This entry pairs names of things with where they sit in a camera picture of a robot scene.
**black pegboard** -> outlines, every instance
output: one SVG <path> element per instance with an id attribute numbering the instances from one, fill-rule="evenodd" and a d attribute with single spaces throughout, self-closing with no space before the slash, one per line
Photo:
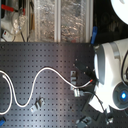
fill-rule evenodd
<path id="1" fill-rule="evenodd" d="M 53 43 L 0 43 L 0 69 L 12 79 L 17 100 L 27 102 L 33 79 L 43 67 L 53 67 L 66 79 L 70 80 L 70 71 L 78 72 L 79 85 L 89 78 L 81 74 L 73 63 L 77 58 L 81 63 L 93 69 L 93 48 L 88 44 L 53 44 Z M 0 111 L 5 111 L 9 104 L 9 88 L 0 77 Z M 40 111 L 32 114 L 30 107 L 36 99 L 43 97 L 45 105 Z M 13 99 L 11 110 L 4 116 L 6 123 L 1 128 L 75 128 L 75 122 L 81 118 L 82 107 L 88 95 L 75 98 L 70 86 L 51 71 L 42 72 L 36 82 L 32 100 L 26 108 L 19 108 Z M 90 114 L 96 111 L 88 107 Z M 94 127 L 128 127 L 123 112 L 115 111 L 114 124 L 106 126 L 104 119 Z"/>

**white wire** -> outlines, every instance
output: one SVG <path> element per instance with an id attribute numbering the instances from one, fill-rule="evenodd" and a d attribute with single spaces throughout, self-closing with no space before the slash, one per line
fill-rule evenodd
<path id="1" fill-rule="evenodd" d="M 19 107 L 24 108 L 24 107 L 26 107 L 26 106 L 29 104 L 29 102 L 30 102 L 30 100 L 31 100 L 31 98 L 32 98 L 32 94 L 33 94 L 34 86 L 35 86 L 35 83 L 36 83 L 36 79 L 37 79 L 37 77 L 39 76 L 39 74 L 40 74 L 42 71 L 44 71 L 44 70 L 51 70 L 51 71 L 55 72 L 62 80 L 64 80 L 67 84 L 69 84 L 69 85 L 72 86 L 73 88 L 84 88 L 84 87 L 86 87 L 89 83 L 91 83 L 91 81 L 89 81 L 88 83 L 86 83 L 86 84 L 83 85 L 83 86 L 75 86 L 75 85 L 71 84 L 70 82 L 68 82 L 64 77 L 62 77 L 62 76 L 61 76 L 56 70 L 54 70 L 53 68 L 45 67 L 45 68 L 42 68 L 42 69 L 36 74 L 36 76 L 35 76 L 35 78 L 34 78 L 34 81 L 33 81 L 33 84 L 32 84 L 32 90 L 31 90 L 31 93 L 30 93 L 30 96 L 29 96 L 29 99 L 28 99 L 27 103 L 24 104 L 24 105 L 21 105 L 21 104 L 19 104 L 19 103 L 17 102 L 17 98 L 16 98 L 16 94 L 15 94 L 15 89 L 14 89 L 14 86 L 13 86 L 13 83 L 12 83 L 10 77 L 8 76 L 7 73 L 5 73 L 4 71 L 1 71 L 1 70 L 0 70 L 0 73 L 3 74 L 3 78 L 7 81 L 8 85 L 9 85 L 9 89 L 10 89 L 10 104 L 9 104 L 9 107 L 8 107 L 8 109 L 7 109 L 5 112 L 0 113 L 0 115 L 4 115 L 4 114 L 6 114 L 6 113 L 10 110 L 11 105 L 12 105 L 12 91 L 13 91 L 13 95 L 14 95 L 14 100 L 15 100 L 16 104 L 17 104 Z"/>

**robot eye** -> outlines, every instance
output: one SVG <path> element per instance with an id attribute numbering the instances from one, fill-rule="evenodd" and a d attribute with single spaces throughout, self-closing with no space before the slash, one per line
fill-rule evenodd
<path id="1" fill-rule="evenodd" d="M 126 95 L 126 93 L 125 93 L 125 92 L 123 92 L 123 93 L 121 94 L 121 98 L 122 98 L 122 99 L 125 99 L 125 98 L 126 98 L 126 96 L 127 96 L 127 95 Z"/>

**bracket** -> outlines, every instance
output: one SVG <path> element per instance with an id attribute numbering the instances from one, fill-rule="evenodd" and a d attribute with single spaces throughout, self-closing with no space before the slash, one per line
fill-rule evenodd
<path id="1" fill-rule="evenodd" d="M 38 101 L 35 103 L 35 105 L 33 105 L 33 106 L 30 108 L 30 111 L 31 111 L 32 113 L 35 113 L 36 111 L 38 111 L 38 110 L 42 107 L 42 105 L 44 105 L 44 103 L 45 103 L 44 99 L 43 99 L 43 98 L 40 98 L 40 100 L 38 100 Z"/>

